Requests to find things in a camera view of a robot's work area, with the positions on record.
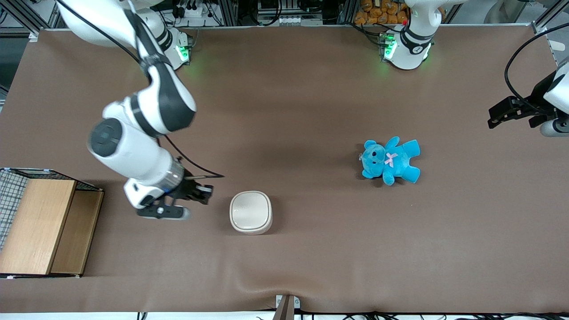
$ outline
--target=white bowl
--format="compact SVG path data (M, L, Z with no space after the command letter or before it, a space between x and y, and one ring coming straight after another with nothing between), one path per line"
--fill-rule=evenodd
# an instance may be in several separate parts
M237 194L229 206L233 228L248 235L265 233L273 224L273 209L269 197L260 191Z

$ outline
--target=brown cloth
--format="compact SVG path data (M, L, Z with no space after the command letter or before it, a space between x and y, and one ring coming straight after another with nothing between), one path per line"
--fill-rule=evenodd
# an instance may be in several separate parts
M428 60L401 71L349 27L204 30L178 71L198 113L171 137L227 177L207 181L210 205L186 203L191 220L158 221L86 148L103 107L147 85L142 72L118 48L41 32L0 114L0 163L106 193L85 277L0 281L0 311L256 310L285 293L327 313L569 310L569 140L486 124L531 36L442 27ZM540 39L512 83L528 94L554 70ZM418 139L417 184L362 178L362 144L392 136ZM271 198L266 235L231 227L245 190Z

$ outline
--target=electrical cable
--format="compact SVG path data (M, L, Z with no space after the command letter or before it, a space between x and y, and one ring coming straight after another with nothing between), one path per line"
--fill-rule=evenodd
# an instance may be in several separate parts
M0 21L0 24L3 24L4 21L6 20L6 18L8 17L8 11L4 11L4 9L0 9L0 18L2 17L2 14L3 14L3 13L4 13L5 15L4 15L4 18L2 18L2 21Z
M271 20L271 22L267 23L267 24L263 24L261 22L259 22L259 20L257 20L254 16L253 13L255 12L255 10L253 9L255 3L257 2L257 0L251 0L249 2L249 17L251 18L251 20L253 21L253 23L255 23L257 26L264 26L264 27L268 27L271 24L275 23L276 21L278 21L278 19L281 17L281 14L283 12L283 5L281 3L281 0L276 0L277 2L277 8L275 9L275 17L273 18L273 20Z
M537 113L540 114L545 114L545 115L550 115L548 112L546 112L543 109L540 109L539 107L534 106L533 104L531 104L529 101L527 101L524 97L522 97L512 86L512 84L510 83L510 78L509 78L509 70L510 70L510 66L512 65L512 62L514 62L514 59L518 56L518 54L525 48L527 47L528 44L532 43L533 41L535 41L536 39L551 33L553 31L559 30L561 28L565 28L565 27L569 27L569 23L564 23L564 24L560 24L554 28L548 29L540 34L536 34L533 37L531 37L531 39L529 39L528 41L524 42L519 48L518 50L516 50L514 52L514 54L512 55L512 57L510 58L510 60L508 61L508 64L506 65L506 68L504 70L504 80L506 80L506 85L508 86L508 88L510 89L510 91L516 96L516 98L518 98L518 100L520 100L523 104L525 104L526 106L530 107L531 109L533 109L534 111L536 111Z
M162 21L164 22L164 24L167 26L168 23L170 23L172 26L174 25L174 22L170 19L168 19L168 22L166 22L166 18L164 17L164 15L162 14L162 11L158 11L158 13L160 14L160 16L162 17Z
M120 43L119 41L115 40L113 37L111 37L110 35L108 35L105 31L102 31L99 27L95 26L93 23L90 23L88 20L86 20L85 18L83 18L80 14L78 14L77 12L75 12L75 10L71 9L67 3L63 2L62 0L55 0L57 3L59 3L62 7L64 7L67 11L69 11L70 13L72 13L74 16L76 16L79 20L83 21L84 23L86 23L89 27L97 30L97 32L99 32L100 34L102 34L104 37L106 37L107 39L111 40L114 44L116 44L119 48L123 49L127 54L129 54L129 56L131 58L134 59L134 61L136 61L138 64L140 64L140 59L135 56L132 52L130 52L130 50L128 50L125 46L122 45L122 43Z
M395 30L395 29L393 29L393 28L391 28L391 27L389 27L389 26L386 26L386 25L383 24L383 23L378 23L378 22L376 22L376 23L374 23L374 25L376 25L376 26L382 26L382 27L384 27L384 28L386 28L386 29L388 29L388 30L391 30L391 31L393 31L393 32L401 33L401 30Z
M186 159L189 163L193 164L194 166L196 166L197 168L212 174L211 176L207 176L208 178L224 178L224 175L221 175L219 173L213 172L211 170L208 170L200 165L198 165L197 163L195 163L194 161L192 161L192 159L190 159L187 155L185 155L175 144L174 142L172 142L172 139L170 139L169 136L164 136L164 138L166 138L166 140L168 140L168 142L172 145L172 147L174 147L174 149L176 149L176 151L182 156L184 157L184 159Z
M215 13L215 11L213 10L213 6L210 2L210 0L205 0L204 1L205 6L208 8L208 11L212 14L212 18L215 22L217 22L217 24L219 24L220 27L223 27L223 24L221 23L221 20L217 17L217 14Z
M342 22L341 24L347 24L349 26L352 26L353 28L355 28L357 31L363 33L365 35L365 37L373 44L375 44L376 46L380 46L380 47L384 47L384 44L381 44L379 42L376 42L373 38L371 38L371 36L380 36L379 33L377 32L370 32L367 31L366 29L364 29L364 26L358 26L355 23L352 22Z
M119 46L119 48L123 49L123 51L125 51L126 53L129 54L129 56L131 56L138 64L140 64L140 59L138 57L136 57L132 52L130 52L130 50L128 50L125 46L123 46L119 41L115 40L114 38L112 38L110 35L108 35L107 33L105 33L104 31L102 31L100 28L98 28L97 26L95 26L93 23L90 23L89 21L87 21L85 18L83 18L80 14L78 14L77 12L75 12L73 9L71 9L66 3L64 3L62 0L55 0L57 1L61 6L63 6L65 9L67 9L69 12L71 12L74 16L78 17L79 20L85 22L88 26L90 26L91 28L95 29L97 32L99 32L100 34L102 34L103 36L105 36L107 39L111 40L114 44L116 44L117 46ZM190 159L189 157L187 157L179 148L178 146L176 146L176 144L172 141L172 139L170 139L170 137L168 137L167 135L164 135L164 137L166 138L166 140L168 140L168 142L172 145L172 147L174 147L174 149L176 149L176 151L182 156L184 157L189 163L193 164L194 166L196 166L197 168L212 174L211 176L206 176L208 178L223 178L225 177L224 175L221 175L219 173L207 170L206 168L198 165L197 163L195 163L194 161L192 161L192 159Z
M304 4L304 0L296 0L296 5L304 12L314 13L314 12L322 10L322 8L324 7L324 1L322 1L320 3L320 6L318 6L318 7L308 7Z
M192 46L191 46L192 49L196 46L198 36L200 36L200 29L199 28L197 28L196 37L192 41Z

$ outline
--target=pink bow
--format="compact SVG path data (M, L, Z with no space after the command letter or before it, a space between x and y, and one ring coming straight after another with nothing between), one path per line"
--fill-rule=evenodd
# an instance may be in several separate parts
M393 168L393 158L397 157L397 153L394 154L387 153L385 155L387 155L387 157L389 158L385 161L385 164L386 165L389 164L389 166Z

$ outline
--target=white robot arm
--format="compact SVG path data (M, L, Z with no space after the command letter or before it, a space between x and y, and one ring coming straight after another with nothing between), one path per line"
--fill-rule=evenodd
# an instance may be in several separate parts
M388 31L387 47L383 50L384 60L395 67L411 70L427 58L431 40L442 21L440 6L458 5L467 0L405 0L411 9L409 21Z
M149 9L150 6L156 5L162 0L131 1L136 9L137 15L150 29L153 37L169 59L174 70L183 64L187 64L189 62L188 48L191 38L188 38L187 34L176 28L168 28L158 13ZM57 5L65 23L79 38L98 46L114 46L113 42L67 10L65 8L66 5L87 21L95 23L103 32L118 40L124 46L134 47L134 36L125 32L125 26L128 26L128 21L123 11L131 10L127 1L62 0L58 1Z
M569 137L569 57L565 58L555 72L535 85L525 97L526 104L517 97L509 96L488 111L490 129L499 124L531 117L531 128L539 127L546 137Z
M75 7L64 0L57 1L73 14L67 9L74 11ZM142 17L124 9L115 0L67 1L78 3L84 13L89 12L87 3L98 8L86 14L92 18L89 22L135 47L141 68L150 81L147 88L105 107L104 119L90 134L89 151L107 167L129 178L124 190L130 203L138 209L138 215L159 219L189 218L187 208L174 203L167 205L164 197L167 195L174 202L184 199L207 204L213 187L196 183L191 173L158 145L156 138L190 125L196 112L192 95L176 76L172 63Z

